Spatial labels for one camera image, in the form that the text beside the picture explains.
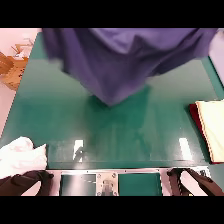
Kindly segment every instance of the white cloth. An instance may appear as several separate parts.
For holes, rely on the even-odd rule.
[[[32,170],[45,170],[46,166],[46,144],[33,149],[29,138],[19,137],[0,149],[0,179]]]
[[[212,162],[224,162],[224,100],[197,101],[202,131]]]

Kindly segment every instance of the green table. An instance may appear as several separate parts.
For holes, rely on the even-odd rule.
[[[19,136],[35,146],[46,143],[48,169],[208,165],[208,151],[187,107],[224,98],[209,58],[148,79],[144,89],[112,108],[60,68],[48,61],[38,34],[0,147]],[[184,158],[180,138],[187,139],[193,160]],[[82,162],[72,158],[80,139]]]

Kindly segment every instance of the purple fabric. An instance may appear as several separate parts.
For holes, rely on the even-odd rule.
[[[50,59],[108,105],[138,91],[148,76],[208,56],[216,28],[43,28]]]

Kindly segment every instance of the maroon fabric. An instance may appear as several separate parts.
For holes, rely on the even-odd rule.
[[[207,140],[204,136],[204,133],[202,131],[202,125],[201,125],[201,121],[200,121],[200,118],[199,118],[199,114],[198,114],[198,107],[196,104],[190,104],[189,105],[189,110],[190,110],[190,114],[191,114],[191,117],[193,118],[194,122],[196,123],[203,139],[205,140],[205,143],[206,143],[206,147],[208,149],[208,152],[209,152],[209,148],[208,148],[208,143],[207,143]]]

